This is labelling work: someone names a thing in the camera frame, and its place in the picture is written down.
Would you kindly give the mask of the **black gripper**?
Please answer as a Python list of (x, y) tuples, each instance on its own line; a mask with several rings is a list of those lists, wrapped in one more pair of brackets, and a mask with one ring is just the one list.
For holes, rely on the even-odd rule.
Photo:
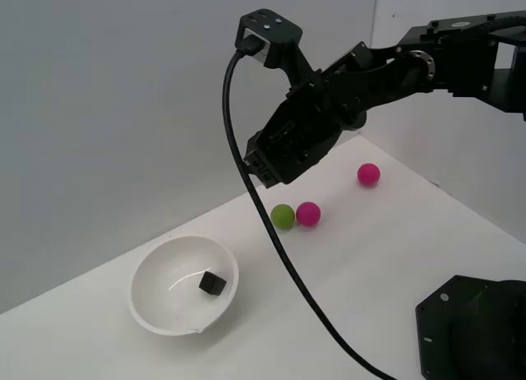
[(325, 71), (313, 70), (298, 44), (271, 44), (264, 66), (285, 72), (290, 90), (268, 123), (247, 142), (243, 160), (265, 188), (290, 184), (317, 165), (338, 141), (343, 131), (365, 123), (349, 103), (330, 94), (330, 75), (344, 72), (346, 62), (369, 52), (362, 42)]

